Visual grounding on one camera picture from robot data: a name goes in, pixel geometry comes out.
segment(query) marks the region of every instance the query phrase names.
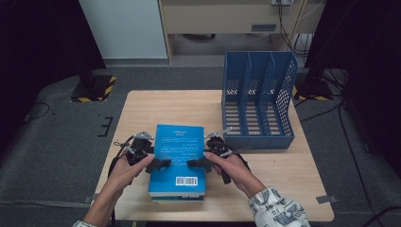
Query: book cover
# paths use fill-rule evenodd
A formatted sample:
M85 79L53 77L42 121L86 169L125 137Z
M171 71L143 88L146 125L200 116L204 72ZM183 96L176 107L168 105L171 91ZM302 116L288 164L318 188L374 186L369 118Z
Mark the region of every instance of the book cover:
M170 159L167 168L150 173L148 192L153 201L201 201L205 195L203 168L186 161L203 157L203 127L158 124L154 144L156 158Z

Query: patterned sleeve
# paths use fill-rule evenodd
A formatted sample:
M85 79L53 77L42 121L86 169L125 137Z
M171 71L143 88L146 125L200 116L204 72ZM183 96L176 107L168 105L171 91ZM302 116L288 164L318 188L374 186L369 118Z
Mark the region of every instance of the patterned sleeve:
M268 187L249 199L256 226L309 227L304 208L296 201L282 198Z
M75 222L75 224L73 225L73 227L96 227L95 225L91 225L88 223L85 223L81 220L78 220L77 222Z

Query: black and yellow hazard tape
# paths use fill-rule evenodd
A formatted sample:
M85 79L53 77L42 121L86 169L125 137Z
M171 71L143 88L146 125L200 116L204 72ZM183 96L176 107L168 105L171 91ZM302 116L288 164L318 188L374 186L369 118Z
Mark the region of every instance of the black and yellow hazard tape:
M90 96L90 94L83 93L81 96L74 96L71 97L71 100L73 102L91 102L91 101L104 101L109 97L110 92L113 89L114 82L116 80L115 76L110 76L110 77L97 77L96 79L106 79L106 81L102 81L102 87L104 89L104 92L101 92L100 96Z
M332 100L332 96L303 96L298 93L297 88L294 86L292 89L292 95L294 96L295 100L305 100L305 99L310 99L310 100L320 100L320 101L325 101L325 100Z

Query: gray floor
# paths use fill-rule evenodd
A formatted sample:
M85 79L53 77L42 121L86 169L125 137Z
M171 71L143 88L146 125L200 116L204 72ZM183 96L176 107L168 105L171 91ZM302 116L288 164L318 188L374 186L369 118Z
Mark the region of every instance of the gray floor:
M95 71L117 76L109 98L102 102L70 102L78 77L44 88L37 101L45 104L36 105L30 114L43 116L31 119L19 130L9 147L8 159L0 168L0 226L71 226L84 216L87 208L50 207L49 202L87 205L83 198L96 189L129 91L221 88L221 56L183 53L175 58L173 65ZM340 96L327 101L308 100L296 110L300 119L306 119L340 102ZM373 217L370 206L379 213L387 207L401 205L401 181L380 154L365 151L350 114L343 108L340 113L352 151L341 128L338 109L302 124L327 195L339 200L332 203L334 220L316 225L363 226ZM102 125L108 123L106 117L113 118L112 125L106 137L99 137L104 133ZM25 201L27 205L16 205L16 201ZM401 210L386 213L380 221L382 226L400 226ZM380 224L376 221L369 226Z

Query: black stand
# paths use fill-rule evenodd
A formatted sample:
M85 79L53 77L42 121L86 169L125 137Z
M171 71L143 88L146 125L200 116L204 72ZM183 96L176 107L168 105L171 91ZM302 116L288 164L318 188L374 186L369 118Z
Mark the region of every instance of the black stand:
M299 73L297 79L295 80L296 94L294 94L295 99L333 99L330 88L327 82L319 79L315 83L310 83L307 81L308 74Z
M71 62L73 68L79 75L79 83L71 95L72 101L103 101L109 95L113 87L115 77L107 76L94 76L89 68L86 60L83 58L80 49L77 46L69 26L61 18L61 10L55 7L53 1L42 1L44 10L49 12L56 29L61 35L61 42L63 50Z
M81 75L79 83L71 95L73 102L104 101L109 96L115 77L111 75L91 76L90 82L85 83Z
M334 52L333 38L338 35L340 26L342 25L344 19L349 16L349 12L356 2L357 0L350 1L348 3L348 6L345 6L344 14L341 15L339 22L336 25L333 25L333 31L323 42L322 47L319 49L313 62L310 65L309 72L305 75L304 79L302 79L301 77L298 81L296 81L295 87L299 96L332 96L330 89L328 88L325 81L323 81L323 74L326 68L325 66L328 62L330 62L330 55Z

